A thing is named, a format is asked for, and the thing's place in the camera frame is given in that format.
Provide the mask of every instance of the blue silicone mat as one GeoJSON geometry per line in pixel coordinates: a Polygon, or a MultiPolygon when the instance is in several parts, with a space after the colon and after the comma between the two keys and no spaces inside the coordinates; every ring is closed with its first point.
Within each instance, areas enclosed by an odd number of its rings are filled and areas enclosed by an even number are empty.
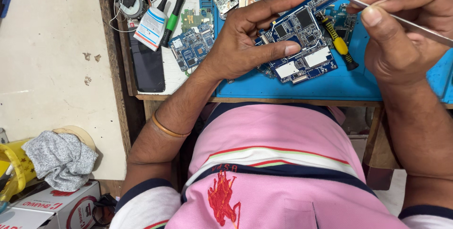
{"type": "MultiPolygon", "coordinates": [[[[338,0],[335,6],[348,3],[338,0]]],[[[214,14],[214,35],[217,37],[224,21],[220,19],[212,0],[200,0],[200,7],[211,8],[214,14]]],[[[361,100],[381,101],[382,97],[374,76],[365,69],[363,56],[368,42],[368,34],[357,18],[352,34],[349,51],[360,66],[348,72],[343,59],[332,49],[339,69],[328,72],[312,80],[292,85],[269,79],[256,70],[235,79],[232,84],[222,81],[213,96],[225,98],[282,98],[282,99],[320,99],[320,100],[361,100]]],[[[428,71],[431,87],[442,102],[453,103],[453,49],[428,71]]]]}

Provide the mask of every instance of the pink polo shirt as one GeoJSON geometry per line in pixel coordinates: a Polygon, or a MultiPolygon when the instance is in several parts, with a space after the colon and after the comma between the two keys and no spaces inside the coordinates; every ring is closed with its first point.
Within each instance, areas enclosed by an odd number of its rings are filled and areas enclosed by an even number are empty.
{"type": "Polygon", "coordinates": [[[453,228],[453,211],[442,207],[391,215],[331,115],[273,104],[217,115],[197,140],[181,194],[150,179],[116,210],[110,228],[453,228]]]}

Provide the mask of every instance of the bangle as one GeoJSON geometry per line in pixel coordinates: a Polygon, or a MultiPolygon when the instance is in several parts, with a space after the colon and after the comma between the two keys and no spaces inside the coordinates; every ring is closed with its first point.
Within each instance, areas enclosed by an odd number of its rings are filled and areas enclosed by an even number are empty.
{"type": "Polygon", "coordinates": [[[184,138],[184,137],[187,137],[189,136],[189,134],[192,132],[190,131],[189,133],[186,133],[186,134],[179,134],[179,133],[175,133],[173,131],[170,131],[169,129],[167,129],[166,127],[164,127],[161,123],[159,123],[159,121],[157,121],[157,118],[156,118],[156,111],[155,110],[153,112],[153,122],[155,123],[155,125],[157,127],[159,127],[162,131],[164,131],[166,134],[168,135],[172,135],[173,137],[178,137],[178,138],[184,138]]]}

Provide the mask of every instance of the phone screen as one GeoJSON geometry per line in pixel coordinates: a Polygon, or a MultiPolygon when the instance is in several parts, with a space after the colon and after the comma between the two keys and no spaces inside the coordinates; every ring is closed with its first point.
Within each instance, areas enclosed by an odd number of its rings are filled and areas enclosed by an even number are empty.
{"type": "Polygon", "coordinates": [[[135,85],[144,93],[165,91],[164,64],[160,47],[153,51],[129,33],[130,55],[134,67],[135,85]]]}

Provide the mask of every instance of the black cap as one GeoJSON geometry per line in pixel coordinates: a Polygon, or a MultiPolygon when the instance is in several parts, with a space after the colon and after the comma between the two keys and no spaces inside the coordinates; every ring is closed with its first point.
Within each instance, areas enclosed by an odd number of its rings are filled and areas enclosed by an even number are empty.
{"type": "Polygon", "coordinates": [[[159,6],[157,6],[157,9],[163,12],[166,4],[167,0],[161,0],[159,6]]]}

